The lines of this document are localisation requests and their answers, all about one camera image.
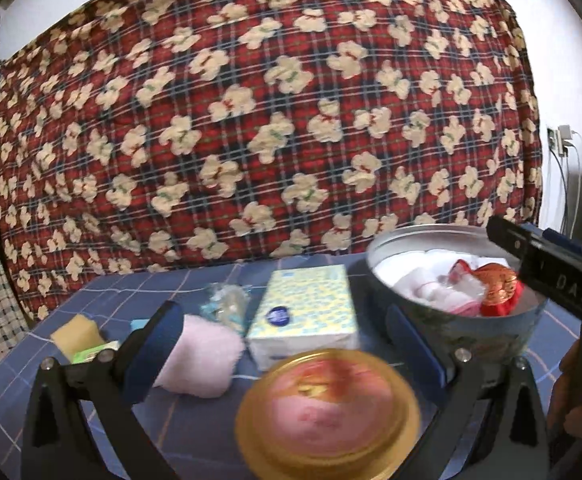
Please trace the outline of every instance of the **blue round sticker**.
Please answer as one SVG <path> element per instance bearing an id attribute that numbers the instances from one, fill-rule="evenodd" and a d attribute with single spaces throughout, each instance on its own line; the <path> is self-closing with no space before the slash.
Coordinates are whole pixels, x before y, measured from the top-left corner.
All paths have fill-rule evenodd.
<path id="1" fill-rule="evenodd" d="M 291 321 L 289 309 L 285 306 L 275 306 L 267 312 L 267 321 L 273 326 L 286 326 Z"/>

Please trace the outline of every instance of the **yellow sponge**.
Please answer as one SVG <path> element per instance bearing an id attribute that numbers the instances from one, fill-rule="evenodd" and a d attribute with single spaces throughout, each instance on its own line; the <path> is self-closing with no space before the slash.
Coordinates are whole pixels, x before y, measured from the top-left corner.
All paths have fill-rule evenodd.
<path id="1" fill-rule="evenodd" d="M 76 353 L 105 344 L 95 321 L 77 314 L 71 321 L 51 334 L 51 340 L 71 362 Z"/>

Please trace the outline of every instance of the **black cable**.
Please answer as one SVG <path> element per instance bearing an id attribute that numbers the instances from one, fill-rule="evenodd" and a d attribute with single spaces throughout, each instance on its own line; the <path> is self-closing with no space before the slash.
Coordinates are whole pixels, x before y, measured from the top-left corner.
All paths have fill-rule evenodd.
<path id="1" fill-rule="evenodd" d="M 560 227 L 560 232 L 562 234 L 564 234 L 564 229 L 566 227 L 566 221 L 568 218 L 568 187 L 567 187 L 567 181 L 564 178 L 564 170 L 562 170 L 562 165 L 560 164 L 560 160 L 558 159 L 558 156 L 555 155 L 555 152 L 553 150 L 549 150 L 551 152 L 551 155 L 553 156 L 553 158 L 555 159 L 555 162 L 558 163 L 558 168 L 560 168 L 560 175 L 562 176 L 562 186 L 564 186 L 564 218 L 562 218 L 562 225 Z"/>

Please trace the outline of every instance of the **green packet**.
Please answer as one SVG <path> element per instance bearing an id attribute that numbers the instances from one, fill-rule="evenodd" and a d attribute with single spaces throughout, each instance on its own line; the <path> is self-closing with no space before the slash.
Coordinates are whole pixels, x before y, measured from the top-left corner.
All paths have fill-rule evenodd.
<path id="1" fill-rule="evenodd" d="M 117 351 L 120 348 L 120 343 L 119 341 L 111 341 L 109 343 L 105 343 L 104 345 L 95 346 L 93 348 L 82 350 L 81 352 L 76 352 L 71 363 L 77 365 L 79 363 L 91 362 L 95 359 L 95 356 L 98 355 L 98 352 L 101 352 L 106 348 L 111 348 Z"/>

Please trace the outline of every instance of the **human hand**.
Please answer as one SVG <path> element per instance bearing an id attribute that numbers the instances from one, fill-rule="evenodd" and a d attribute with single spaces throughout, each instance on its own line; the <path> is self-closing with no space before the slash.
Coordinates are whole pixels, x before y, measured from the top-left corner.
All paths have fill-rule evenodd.
<path id="1" fill-rule="evenodd" d="M 560 362 L 562 375 L 555 381 L 551 394 L 546 424 L 549 431 L 564 420 L 564 431 L 576 438 L 582 438 L 582 405 L 568 410 L 568 392 L 573 370 L 577 363 L 580 340 L 575 341 Z"/>

